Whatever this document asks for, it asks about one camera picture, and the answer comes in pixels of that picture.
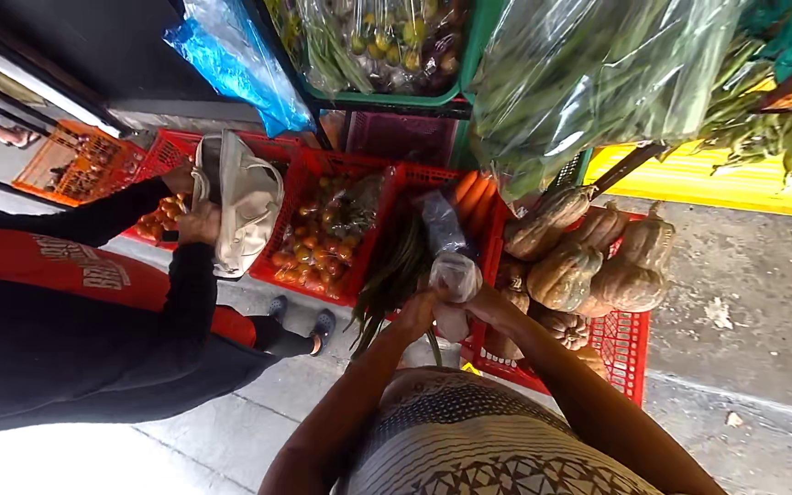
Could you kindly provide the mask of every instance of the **gray floor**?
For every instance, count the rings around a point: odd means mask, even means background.
[[[0,180],[8,180],[30,155],[0,148]],[[1,194],[0,208],[46,210]],[[730,493],[792,494],[792,218],[680,203],[663,213],[678,227],[676,284],[654,312],[645,411]],[[163,253],[135,242],[109,248],[167,264]],[[219,299],[257,314],[275,293],[246,278],[220,284]],[[324,305],[290,297],[286,326],[306,333]],[[169,420],[2,432],[0,493],[252,493],[342,373],[352,337],[337,334],[324,356],[284,360],[235,394]],[[412,359],[426,358],[417,346]],[[741,425],[726,424],[732,412]]]

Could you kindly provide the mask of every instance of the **blue plastic bag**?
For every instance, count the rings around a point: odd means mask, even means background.
[[[255,106],[271,138],[284,130],[316,130],[311,111],[239,1],[186,0],[185,8],[185,20],[164,32],[164,42],[219,94]]]

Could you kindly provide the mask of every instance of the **foot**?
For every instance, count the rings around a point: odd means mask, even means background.
[[[289,309],[289,299],[286,296],[277,296],[271,301],[268,309],[268,316],[273,316],[277,323],[283,324],[286,318],[286,310]]]
[[[313,352],[311,356],[319,356],[325,349],[325,345],[329,343],[329,337],[335,332],[336,329],[336,316],[328,309],[324,309],[317,315],[317,324],[311,330],[311,338],[313,339]]]

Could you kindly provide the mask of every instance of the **green plastic basket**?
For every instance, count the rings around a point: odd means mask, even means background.
[[[352,91],[342,91],[335,96],[335,101],[359,101],[364,103],[379,103],[385,105],[406,105],[414,107],[441,107],[445,105],[462,89],[468,87],[475,76],[481,55],[488,45],[488,39],[494,31],[497,20],[500,18],[503,0],[475,0],[473,16],[465,29],[468,29],[467,45],[464,48],[460,73],[457,74],[456,83],[448,92],[441,96],[409,96],[404,94],[371,93],[362,94]],[[314,98],[328,99],[320,90],[313,87],[306,80],[302,80],[304,88]]]

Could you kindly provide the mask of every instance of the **pumpkin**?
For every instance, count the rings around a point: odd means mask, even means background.
[[[588,297],[585,298],[585,301],[583,301],[577,309],[574,309],[573,312],[588,318],[601,318],[610,314],[615,308],[595,296],[594,280],[594,277],[592,277],[592,293],[589,294]]]
[[[601,356],[598,354],[598,352],[592,349],[590,345],[586,345],[585,347],[581,347],[578,350],[573,351],[573,355],[578,357],[585,366],[591,368],[591,371],[598,374],[599,377],[607,380],[607,366],[604,364],[604,360],[601,359]]]
[[[521,350],[506,335],[488,327],[485,344],[482,346],[489,354],[498,358],[519,360],[524,357]]]
[[[533,265],[527,275],[527,292],[546,308],[574,311],[589,297],[591,277],[603,261],[594,247],[566,242]]]
[[[644,220],[630,222],[619,252],[592,280],[591,293],[616,309],[640,313],[658,306],[671,286],[662,270],[674,245],[674,225],[658,216],[659,203]]]
[[[512,289],[500,289],[500,295],[506,300],[520,309],[522,313],[527,314],[528,308],[531,307],[531,298],[524,292],[513,291]]]
[[[605,208],[589,211],[583,224],[565,235],[565,241],[586,244],[607,255],[610,244],[620,238],[629,219],[627,213],[619,211],[615,201],[607,202]]]
[[[507,225],[503,250],[519,260],[535,262],[558,244],[564,229],[591,206],[595,186],[568,187],[545,198],[534,211]]]
[[[577,351],[589,343],[589,329],[585,326],[585,319],[578,314],[547,311],[538,321],[549,335],[570,351]]]

